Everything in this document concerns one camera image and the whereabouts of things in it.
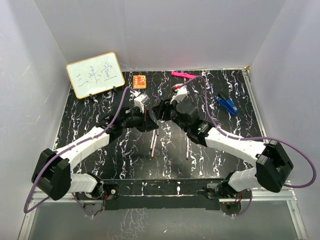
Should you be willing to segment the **white pen yellow end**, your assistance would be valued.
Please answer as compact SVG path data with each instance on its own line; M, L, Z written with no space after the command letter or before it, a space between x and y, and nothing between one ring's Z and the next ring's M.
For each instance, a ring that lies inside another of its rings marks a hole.
M157 137L158 137L158 135L156 134L155 137L154 137L154 140L153 140L153 146L152 146L152 151L151 151L151 157L152 158L154 157L154 154L155 154Z

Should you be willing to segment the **white pen red end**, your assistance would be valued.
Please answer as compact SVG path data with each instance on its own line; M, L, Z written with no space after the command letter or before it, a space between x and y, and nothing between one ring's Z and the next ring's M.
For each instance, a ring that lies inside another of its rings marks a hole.
M152 152L153 146L154 146L155 135L156 135L156 130L154 129L153 132L152 132L151 143L150 143L150 151L151 152Z

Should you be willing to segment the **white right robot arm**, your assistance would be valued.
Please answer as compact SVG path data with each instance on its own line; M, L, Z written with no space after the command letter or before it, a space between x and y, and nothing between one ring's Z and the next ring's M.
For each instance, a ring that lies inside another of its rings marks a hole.
M157 120L173 121L195 144L231 154L251 164L250 169L234 171L210 191L214 195L235 198L243 190L263 187L278 193L294 168L280 142L243 140L199 117L197 108L189 101L161 100L152 107Z

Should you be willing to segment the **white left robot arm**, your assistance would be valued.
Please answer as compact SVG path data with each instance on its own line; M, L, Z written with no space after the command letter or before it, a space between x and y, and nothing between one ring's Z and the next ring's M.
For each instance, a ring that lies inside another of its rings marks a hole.
M42 151L31 182L57 201L67 193L84 193L93 200L103 195L101 179L89 173L73 173L73 169L89 155L117 140L124 129L135 128L140 132L158 129L149 111L138 107L123 107L118 116L108 115L74 142L51 150Z

